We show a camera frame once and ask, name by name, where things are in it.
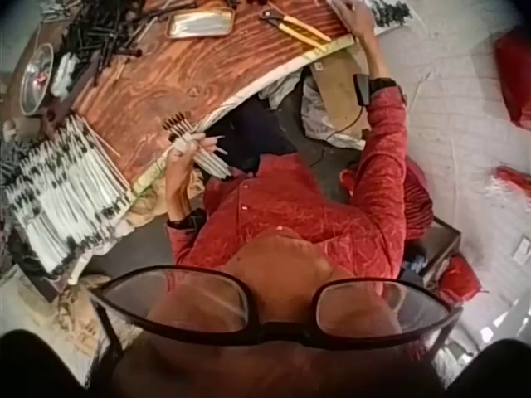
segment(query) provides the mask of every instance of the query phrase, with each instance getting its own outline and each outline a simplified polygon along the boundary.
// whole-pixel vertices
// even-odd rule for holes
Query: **red shirt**
[[[168,228],[175,263],[224,265],[264,229],[285,226],[315,244],[332,264],[357,277],[396,278],[406,221],[406,111],[397,87],[379,90],[368,108],[372,132],[348,205],[329,201],[297,154],[261,157],[255,177],[208,182],[207,223],[194,240]]]

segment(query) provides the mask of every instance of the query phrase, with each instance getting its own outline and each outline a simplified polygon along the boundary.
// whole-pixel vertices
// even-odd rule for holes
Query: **red cloth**
[[[352,196],[355,172],[358,165],[351,166],[339,174],[341,185]],[[421,239],[433,222],[433,202],[427,190],[424,172],[410,158],[406,158],[406,179],[404,181],[404,204],[406,216],[406,240]]]
[[[531,51],[527,32],[516,28],[494,44],[499,82],[511,121],[531,130]]]
[[[204,195],[207,223],[196,240],[168,228],[176,264],[224,265],[258,233],[286,226],[356,276],[396,278],[406,229],[405,117],[398,88],[373,96],[368,109],[372,133],[350,206],[328,201],[297,154],[262,156],[256,177],[212,179]]]
[[[509,187],[522,191],[531,199],[531,176],[518,172],[511,167],[499,166],[494,171],[494,176]]]
[[[451,304],[470,301],[481,291],[481,282],[462,255],[454,255],[439,279],[439,296]]]

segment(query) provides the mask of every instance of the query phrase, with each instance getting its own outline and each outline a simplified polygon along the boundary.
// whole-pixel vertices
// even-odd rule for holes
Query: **yellow handle tool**
[[[320,50],[325,51],[326,47],[324,44],[321,44],[317,42],[316,40],[305,36],[302,33],[297,32],[295,29],[292,29],[290,25],[294,25],[296,27],[299,27],[309,33],[311,35],[318,37],[320,40],[325,42],[331,42],[332,39],[330,37],[326,36],[324,33],[320,32],[319,30],[315,29],[314,27],[311,27],[310,25],[305,24],[302,21],[299,21],[297,18],[290,17],[288,15],[284,15],[281,12],[278,12],[276,10],[265,10],[261,14],[261,19],[269,22],[274,27],[277,27],[284,33],[290,35],[294,39],[297,39],[298,41],[302,41],[305,44],[308,44],[312,47],[319,48]]]

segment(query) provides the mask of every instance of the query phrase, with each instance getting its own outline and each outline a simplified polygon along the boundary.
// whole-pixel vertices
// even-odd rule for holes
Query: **eyeglass lens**
[[[124,311],[195,332],[238,332],[247,325],[247,301],[238,284],[215,274],[153,270],[105,291]]]
[[[196,332],[238,332],[248,324],[246,294],[222,275],[156,269],[125,279],[105,297],[136,316]],[[384,337],[430,327],[448,310],[429,295],[393,281],[345,281],[324,289],[319,328],[335,337]]]

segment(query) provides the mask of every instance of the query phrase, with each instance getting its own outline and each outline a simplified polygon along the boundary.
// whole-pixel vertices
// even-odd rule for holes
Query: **black eyeglass frame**
[[[246,296],[247,300],[247,324],[246,326],[236,332],[196,332],[185,329],[174,328],[168,325],[163,325],[148,319],[142,318],[139,315],[124,310],[120,306],[115,305],[105,297],[105,291],[112,289],[117,284],[123,283],[125,280],[133,278],[139,274],[154,271],[176,271],[182,270],[194,273],[213,274],[222,278],[229,279],[235,283]],[[442,320],[433,323],[430,326],[418,328],[414,331],[401,333],[392,336],[382,337],[338,337],[332,336],[321,330],[317,321],[317,305],[320,295],[329,287],[338,284],[347,284],[352,282],[388,282],[400,284],[409,289],[416,290],[428,296],[430,299],[438,302],[447,311],[448,315]],[[415,284],[406,281],[385,279],[385,278],[350,278],[340,279],[324,284],[314,293],[310,304],[310,313],[313,317],[306,324],[298,323],[284,323],[284,322],[269,322],[261,323],[256,307],[256,301],[251,290],[245,283],[235,278],[232,275],[225,274],[215,269],[203,269],[197,267],[185,266],[152,266],[124,274],[118,278],[102,284],[99,287],[90,289],[90,299],[95,307],[96,314],[101,321],[102,327],[107,338],[110,340],[111,346],[114,347],[114,352],[117,355],[123,353],[121,343],[114,332],[106,309],[110,309],[120,315],[126,322],[133,324],[136,327],[142,328],[146,332],[150,332],[161,337],[177,340],[180,342],[188,342],[194,344],[202,344],[208,346],[254,346],[270,341],[289,341],[297,342],[306,347],[320,348],[330,351],[346,351],[346,350],[371,350],[386,347],[401,346],[411,342],[417,342],[430,332],[441,330],[440,335],[436,339],[432,349],[436,351],[442,346],[444,341],[450,334],[451,329],[458,322],[460,314],[463,311],[461,306],[452,306],[446,303],[441,298],[438,298],[433,293],[421,288]]]

